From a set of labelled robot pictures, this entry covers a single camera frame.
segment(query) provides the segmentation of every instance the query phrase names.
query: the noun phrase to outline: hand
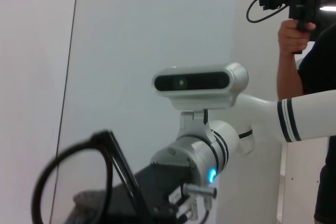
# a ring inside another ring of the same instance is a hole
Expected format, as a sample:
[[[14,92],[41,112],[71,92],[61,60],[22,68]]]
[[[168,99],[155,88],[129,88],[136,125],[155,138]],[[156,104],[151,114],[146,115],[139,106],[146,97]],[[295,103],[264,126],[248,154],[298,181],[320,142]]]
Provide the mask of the hand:
[[[290,19],[281,23],[278,32],[278,42],[280,46],[280,55],[293,55],[294,52],[305,50],[311,31],[315,30],[316,25],[307,23],[308,31],[302,32],[297,29],[298,21]]]

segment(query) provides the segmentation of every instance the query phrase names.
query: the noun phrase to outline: person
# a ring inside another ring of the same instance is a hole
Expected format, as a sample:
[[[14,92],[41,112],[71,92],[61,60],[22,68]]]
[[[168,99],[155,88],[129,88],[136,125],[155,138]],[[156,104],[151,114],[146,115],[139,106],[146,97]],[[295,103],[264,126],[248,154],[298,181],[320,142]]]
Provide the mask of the person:
[[[297,23],[297,20],[284,21],[278,32],[280,56],[277,92],[279,99],[336,89],[336,24],[321,33],[297,69],[293,52],[306,49],[310,32],[316,28],[314,24],[307,23],[307,32],[301,32],[296,29]],[[328,145],[325,166],[320,173],[314,218],[315,223],[335,224],[336,136],[329,138]]]

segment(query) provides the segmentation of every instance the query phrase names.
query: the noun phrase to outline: black shirt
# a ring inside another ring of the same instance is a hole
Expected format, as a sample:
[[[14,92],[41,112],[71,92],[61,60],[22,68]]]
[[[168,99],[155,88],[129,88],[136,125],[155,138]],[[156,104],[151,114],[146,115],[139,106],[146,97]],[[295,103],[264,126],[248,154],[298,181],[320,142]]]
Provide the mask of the black shirt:
[[[336,24],[320,35],[303,59],[298,73],[305,94],[336,90]],[[336,223],[336,136],[329,140],[314,217],[324,224]]]

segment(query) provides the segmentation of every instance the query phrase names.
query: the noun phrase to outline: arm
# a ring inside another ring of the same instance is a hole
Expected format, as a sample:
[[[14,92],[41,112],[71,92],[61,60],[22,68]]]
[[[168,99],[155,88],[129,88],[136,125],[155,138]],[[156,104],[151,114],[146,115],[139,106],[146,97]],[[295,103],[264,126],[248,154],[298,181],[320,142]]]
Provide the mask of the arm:
[[[302,33],[296,29],[297,20],[287,20],[281,23],[278,32],[280,47],[277,92],[279,99],[286,99],[304,95],[301,78],[295,63],[295,51],[304,50],[309,42],[310,33]],[[315,25],[307,24],[309,30],[314,30]]]

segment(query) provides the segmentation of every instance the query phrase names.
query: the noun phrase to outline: blue led light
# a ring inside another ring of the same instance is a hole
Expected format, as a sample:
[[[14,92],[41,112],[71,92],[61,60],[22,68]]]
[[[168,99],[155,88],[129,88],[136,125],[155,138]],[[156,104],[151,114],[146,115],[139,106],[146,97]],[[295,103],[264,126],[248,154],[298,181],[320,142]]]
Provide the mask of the blue led light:
[[[211,169],[209,171],[209,178],[208,179],[209,179],[210,183],[214,182],[216,175],[217,175],[216,169]]]

